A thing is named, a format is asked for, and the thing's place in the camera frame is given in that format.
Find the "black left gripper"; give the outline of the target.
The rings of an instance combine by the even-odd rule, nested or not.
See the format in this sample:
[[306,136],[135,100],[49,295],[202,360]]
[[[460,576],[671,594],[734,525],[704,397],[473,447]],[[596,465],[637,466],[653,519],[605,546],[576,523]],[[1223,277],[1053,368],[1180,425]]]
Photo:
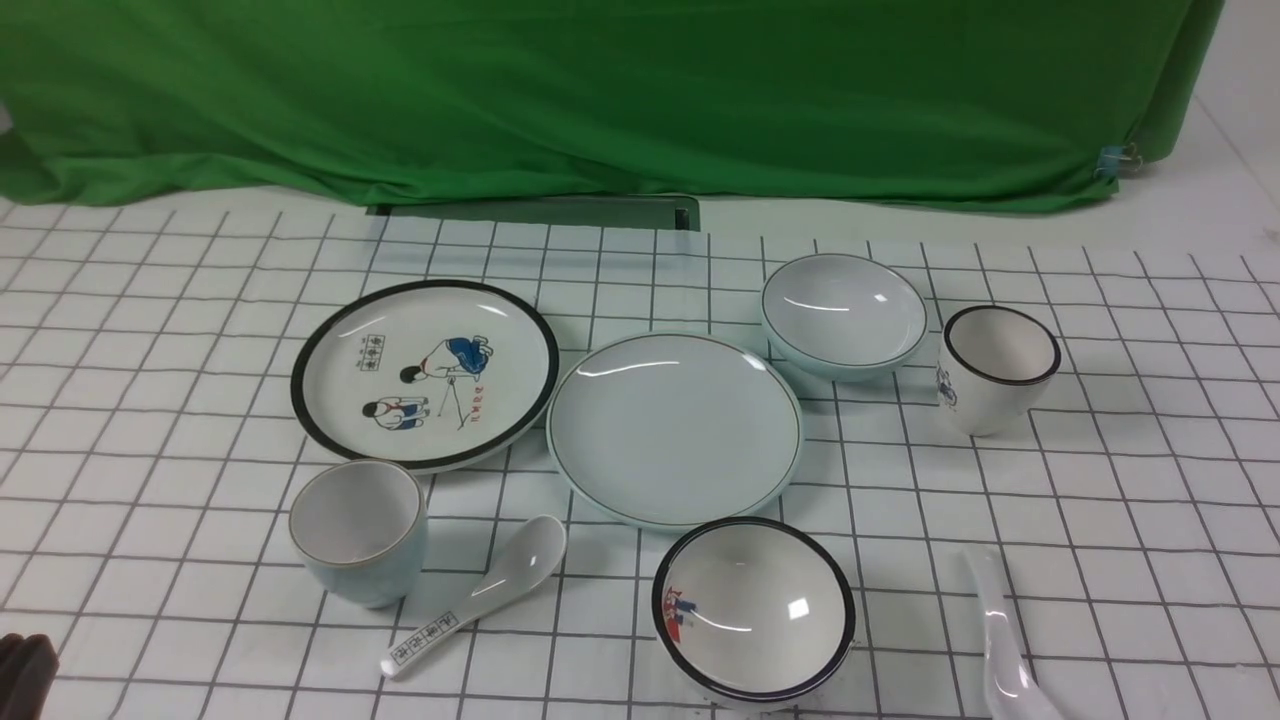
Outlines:
[[59,669],[45,634],[5,634],[1,639],[1,719],[40,719]]

